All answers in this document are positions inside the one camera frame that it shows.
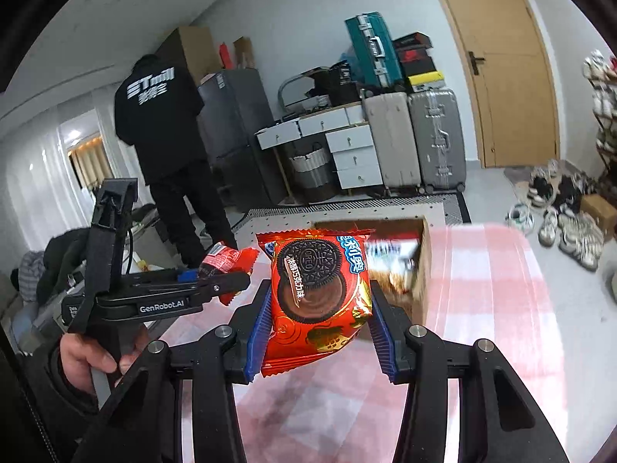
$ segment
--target plaid cloth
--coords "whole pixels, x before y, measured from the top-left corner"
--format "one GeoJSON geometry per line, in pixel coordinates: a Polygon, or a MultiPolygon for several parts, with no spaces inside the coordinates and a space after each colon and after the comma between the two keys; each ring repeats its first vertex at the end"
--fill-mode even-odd
{"type": "MultiPolygon", "coordinates": [[[[567,411],[563,348],[546,284],[526,239],[499,225],[431,230],[433,265],[427,327],[470,345],[493,340],[544,411],[562,444],[567,411]]],[[[209,304],[180,317],[163,335],[170,345],[198,339],[252,300],[270,266],[260,258],[248,290],[230,308],[209,304]]],[[[190,382],[183,402],[184,461],[192,458],[190,382]]],[[[406,386],[381,373],[370,340],[249,386],[234,385],[247,460],[389,462],[394,456],[406,386]]],[[[456,462],[459,399],[450,380],[446,461],[456,462]]]]}
{"type": "Polygon", "coordinates": [[[29,250],[22,257],[19,265],[17,275],[19,293],[26,302],[36,301],[36,285],[45,271],[42,256],[42,250],[29,250]]]}

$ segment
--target gray refrigerator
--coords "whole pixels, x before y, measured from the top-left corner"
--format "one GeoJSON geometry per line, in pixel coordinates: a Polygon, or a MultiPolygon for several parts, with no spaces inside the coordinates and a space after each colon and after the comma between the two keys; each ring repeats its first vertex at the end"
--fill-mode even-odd
{"type": "Polygon", "coordinates": [[[199,129],[223,201],[244,212],[278,205],[285,185],[273,152],[261,150],[255,136],[274,124],[259,72],[224,69],[198,90],[199,129]]]}

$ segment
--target door frame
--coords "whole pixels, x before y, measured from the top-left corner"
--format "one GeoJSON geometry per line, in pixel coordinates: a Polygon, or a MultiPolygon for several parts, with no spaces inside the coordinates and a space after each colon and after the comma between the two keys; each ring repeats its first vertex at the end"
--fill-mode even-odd
{"type": "MultiPolygon", "coordinates": [[[[542,35],[542,31],[538,24],[538,20],[536,18],[536,13],[532,9],[529,0],[523,0],[525,2],[525,7],[528,10],[529,16],[531,17],[531,21],[533,22],[534,29],[536,30],[536,35],[540,41],[542,56],[544,57],[544,63],[548,71],[548,82],[550,84],[552,90],[552,104],[553,104],[553,116],[555,119],[555,158],[557,160],[561,159],[561,140],[560,140],[560,118],[559,112],[557,109],[557,98],[556,98],[556,90],[555,90],[555,79],[553,76],[553,68],[551,67],[550,60],[548,58],[548,52],[546,49],[546,43],[544,42],[544,36],[542,35]]],[[[463,35],[459,29],[459,26],[454,18],[454,14],[450,9],[450,4],[448,0],[439,0],[441,4],[441,8],[445,13],[445,17],[450,25],[450,29],[452,30],[452,35],[454,36],[454,41],[457,45],[457,50],[459,51],[459,57],[461,62],[463,63],[463,71],[465,73],[465,81],[467,82],[467,89],[469,91],[469,96],[471,100],[471,111],[473,114],[473,123],[474,123],[474,131],[476,132],[476,147],[477,147],[477,157],[480,160],[480,165],[482,168],[487,168],[486,165],[486,155],[484,153],[484,133],[482,132],[482,119],[480,117],[480,107],[479,101],[477,100],[477,92],[476,85],[473,81],[473,72],[471,69],[471,63],[469,60],[469,56],[467,54],[467,49],[465,48],[463,42],[463,35]]]]}

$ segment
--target teal suitcase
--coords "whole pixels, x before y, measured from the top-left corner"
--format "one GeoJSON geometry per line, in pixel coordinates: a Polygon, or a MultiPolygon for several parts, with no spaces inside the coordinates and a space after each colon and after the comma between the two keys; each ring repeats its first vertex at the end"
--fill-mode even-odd
{"type": "Polygon", "coordinates": [[[390,32],[379,12],[357,15],[345,24],[367,85],[386,89],[403,81],[390,32]]]}

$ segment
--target wooden door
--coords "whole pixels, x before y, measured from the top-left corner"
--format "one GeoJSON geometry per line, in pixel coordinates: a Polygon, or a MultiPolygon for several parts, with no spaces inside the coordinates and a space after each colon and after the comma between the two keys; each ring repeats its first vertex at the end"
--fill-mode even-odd
{"type": "Polygon", "coordinates": [[[442,2],[472,79],[485,167],[546,165],[557,158],[555,90],[527,1],[442,2]],[[475,72],[470,52],[484,59],[475,72]]]}

